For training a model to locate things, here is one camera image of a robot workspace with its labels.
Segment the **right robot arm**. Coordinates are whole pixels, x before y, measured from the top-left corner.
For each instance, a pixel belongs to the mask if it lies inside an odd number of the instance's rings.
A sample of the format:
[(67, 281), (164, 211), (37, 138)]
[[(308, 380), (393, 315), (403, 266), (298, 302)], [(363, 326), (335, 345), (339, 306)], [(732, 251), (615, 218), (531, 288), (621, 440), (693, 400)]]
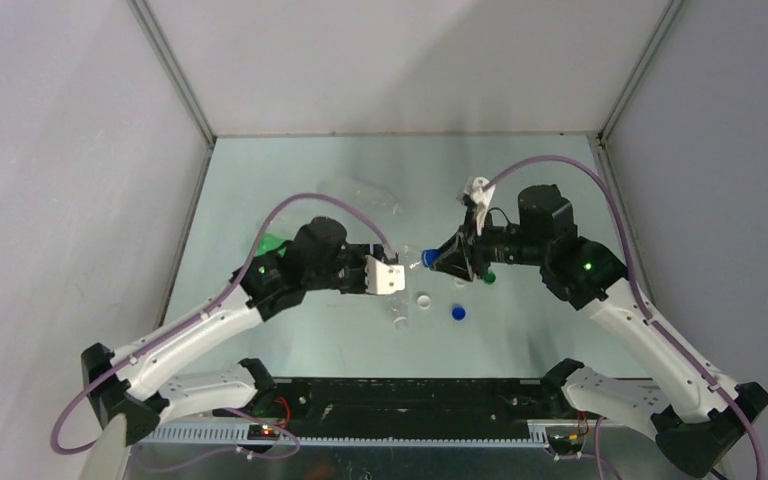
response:
[(574, 411), (607, 418), (653, 440), (685, 474), (712, 473), (768, 406), (766, 390), (736, 382), (692, 347), (635, 289), (610, 249), (579, 235), (572, 205), (556, 186), (522, 190), (519, 220), (505, 226), (494, 225), (475, 197), (462, 201), (463, 224), (422, 257), (429, 269), (474, 281), (496, 263), (535, 266), (557, 299), (616, 337), (653, 381), (638, 387), (566, 359), (542, 377), (545, 411), (556, 418)]

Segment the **Pepsi label clear bottle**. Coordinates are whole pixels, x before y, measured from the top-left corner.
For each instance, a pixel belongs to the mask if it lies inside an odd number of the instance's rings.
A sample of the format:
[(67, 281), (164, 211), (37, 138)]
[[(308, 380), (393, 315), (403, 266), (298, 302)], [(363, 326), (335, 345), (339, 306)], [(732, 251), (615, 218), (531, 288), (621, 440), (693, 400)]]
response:
[(422, 248), (414, 245), (402, 244), (398, 250), (399, 264), (404, 267), (405, 277), (411, 278), (425, 268)]

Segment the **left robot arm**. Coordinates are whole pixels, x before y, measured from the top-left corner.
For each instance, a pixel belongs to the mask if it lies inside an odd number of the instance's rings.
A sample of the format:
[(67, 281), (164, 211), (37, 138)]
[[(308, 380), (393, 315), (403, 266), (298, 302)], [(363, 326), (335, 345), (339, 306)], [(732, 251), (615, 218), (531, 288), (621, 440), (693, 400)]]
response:
[(397, 255), (381, 244), (352, 244), (338, 221), (316, 217), (280, 247), (254, 256), (226, 289), (189, 317), (123, 347), (96, 343), (81, 354), (87, 399), (102, 427), (126, 420), (126, 445), (179, 418), (224, 409), (264, 416), (276, 403), (275, 382), (254, 358), (225, 371), (182, 369), (224, 341), (302, 303), (307, 293), (388, 296), (405, 287)]

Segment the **blue cap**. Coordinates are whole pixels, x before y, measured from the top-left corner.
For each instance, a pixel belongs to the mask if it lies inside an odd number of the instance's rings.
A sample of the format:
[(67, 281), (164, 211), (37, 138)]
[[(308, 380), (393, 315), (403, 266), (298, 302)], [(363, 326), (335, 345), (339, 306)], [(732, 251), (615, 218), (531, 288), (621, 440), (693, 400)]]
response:
[(438, 249), (425, 249), (421, 252), (421, 263), (425, 268), (431, 268), (440, 255)]
[(462, 305), (453, 305), (450, 310), (450, 314), (453, 320), (463, 321), (467, 316), (467, 311)]

